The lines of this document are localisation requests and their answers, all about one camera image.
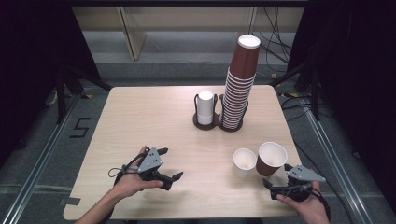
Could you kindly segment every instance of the wooden table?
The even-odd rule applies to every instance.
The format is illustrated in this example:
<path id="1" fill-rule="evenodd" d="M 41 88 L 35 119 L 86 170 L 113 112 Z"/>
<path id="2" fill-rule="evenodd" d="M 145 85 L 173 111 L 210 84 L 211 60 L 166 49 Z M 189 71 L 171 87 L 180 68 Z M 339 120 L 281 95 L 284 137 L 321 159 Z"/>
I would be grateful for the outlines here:
<path id="1" fill-rule="evenodd" d="M 233 153 L 240 147 L 253 150 L 268 141 L 282 145 L 288 164 L 300 164 L 275 91 L 253 86 L 242 128 L 235 133 L 219 127 L 202 131 L 192 123 L 194 96 L 209 90 L 217 95 L 224 86 L 119 87 L 108 95 L 85 160 L 67 205 L 64 218 L 78 219 L 113 185 L 107 176 L 134 158 L 143 145 L 168 147 L 159 171 L 184 175 L 169 190 L 146 189 L 119 202 L 112 218 L 206 218 L 293 216 L 295 211 L 273 201 L 262 177 L 253 170 L 247 178 L 233 174 Z M 220 113 L 218 102 L 216 112 Z M 283 168 L 270 177 L 285 186 Z"/>

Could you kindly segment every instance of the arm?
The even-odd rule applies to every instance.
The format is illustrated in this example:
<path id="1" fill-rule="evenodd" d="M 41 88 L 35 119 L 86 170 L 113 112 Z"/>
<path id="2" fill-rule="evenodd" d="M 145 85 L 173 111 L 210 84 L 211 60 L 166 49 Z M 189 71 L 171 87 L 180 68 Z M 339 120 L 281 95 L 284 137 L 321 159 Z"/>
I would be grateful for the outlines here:
<path id="1" fill-rule="evenodd" d="M 163 182 L 158 180 L 143 181 L 138 175 L 125 175 L 76 223 L 98 223 L 106 217 L 120 200 L 131 197 L 142 189 L 160 188 L 162 186 Z"/>
<path id="2" fill-rule="evenodd" d="M 317 181 L 312 182 L 312 187 L 320 192 L 320 184 Z M 293 199 L 289 197 L 283 197 L 282 195 L 276 195 L 276 198 L 284 204 L 294 208 L 299 216 L 307 223 L 307 224 L 327 224 L 329 223 L 329 219 L 327 219 L 326 211 L 323 204 L 320 200 L 310 195 L 303 202 L 295 202 Z"/>

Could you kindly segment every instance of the hand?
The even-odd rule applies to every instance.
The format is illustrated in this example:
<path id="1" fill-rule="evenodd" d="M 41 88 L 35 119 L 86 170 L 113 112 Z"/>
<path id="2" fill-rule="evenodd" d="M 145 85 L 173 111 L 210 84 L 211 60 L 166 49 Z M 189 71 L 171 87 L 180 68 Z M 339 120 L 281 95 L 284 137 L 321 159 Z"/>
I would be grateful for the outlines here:
<path id="1" fill-rule="evenodd" d="M 318 181 L 312 182 L 312 188 L 316 189 L 320 192 L 320 184 Z M 282 203 L 287 204 L 288 206 L 294 208 L 299 216 L 307 223 L 307 224 L 326 224 L 329 223 L 329 219 L 327 219 L 326 210 L 324 209 L 321 201 L 313 196 L 309 195 L 309 197 L 303 202 L 296 202 L 289 197 L 284 197 L 283 195 L 276 195 L 276 198 Z"/>
<path id="2" fill-rule="evenodd" d="M 147 148 L 146 146 L 143 146 L 140 149 L 139 154 L 145 152 L 146 148 Z M 141 160 L 143 160 L 143 158 L 139 158 L 132 165 L 137 165 Z M 119 196 L 123 199 L 126 197 L 131 197 L 140 190 L 160 188 L 162 186 L 163 186 L 163 182 L 159 180 L 144 181 L 141 180 L 138 175 L 129 174 L 129 175 L 124 175 L 120 179 L 119 183 L 117 183 L 114 186 L 113 190 L 117 192 Z"/>

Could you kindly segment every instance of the person's left hand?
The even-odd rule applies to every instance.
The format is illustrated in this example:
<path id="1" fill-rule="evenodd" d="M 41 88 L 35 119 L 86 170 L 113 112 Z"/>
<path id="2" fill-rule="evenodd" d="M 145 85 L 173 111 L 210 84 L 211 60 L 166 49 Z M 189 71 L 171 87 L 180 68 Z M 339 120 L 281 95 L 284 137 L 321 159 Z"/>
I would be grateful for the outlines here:
<path id="1" fill-rule="evenodd" d="M 143 146 L 140 149 L 140 153 L 145 152 L 146 146 Z M 132 165 L 137 165 L 143 158 L 139 158 L 136 160 Z M 163 182 L 159 180 L 151 180 L 145 181 L 140 179 L 138 175 L 135 174 L 128 174 L 124 175 L 119 183 L 114 186 L 114 190 L 119 194 L 121 198 L 131 197 L 132 195 L 136 194 L 138 191 L 143 189 L 154 189 L 160 188 L 163 186 Z"/>

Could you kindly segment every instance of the cup stand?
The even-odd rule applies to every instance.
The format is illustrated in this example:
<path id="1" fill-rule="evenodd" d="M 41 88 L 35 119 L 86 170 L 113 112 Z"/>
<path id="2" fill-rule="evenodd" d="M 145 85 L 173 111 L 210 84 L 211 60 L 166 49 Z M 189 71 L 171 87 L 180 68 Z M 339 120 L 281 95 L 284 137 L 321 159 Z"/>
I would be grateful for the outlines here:
<path id="1" fill-rule="evenodd" d="M 222 111 L 224 111 L 224 103 L 223 103 L 223 94 L 219 96 L 220 100 L 221 100 L 221 108 Z M 248 102 L 247 102 L 247 106 L 245 107 L 245 111 L 244 114 L 242 115 L 242 118 L 239 120 L 239 124 L 235 129 L 229 129 L 224 127 L 220 121 L 220 115 L 216 114 L 215 112 L 215 108 L 216 108 L 216 102 L 218 101 L 218 96 L 215 94 L 214 96 L 214 104 L 213 104 L 213 120 L 212 123 L 204 125 L 204 124 L 200 124 L 198 123 L 198 118 L 197 118 L 197 101 L 196 98 L 198 97 L 198 94 L 195 95 L 194 97 L 194 103 L 195 103 L 195 114 L 194 116 L 192 116 L 192 123 L 195 125 L 195 127 L 197 127 L 198 129 L 204 130 L 204 131 L 208 131 L 211 129 L 214 129 L 216 126 L 219 126 L 224 132 L 228 132 L 228 133 L 234 133 L 236 131 L 238 131 L 239 129 L 242 128 L 242 124 L 243 124 L 243 118 L 245 116 L 245 113 L 248 110 Z"/>

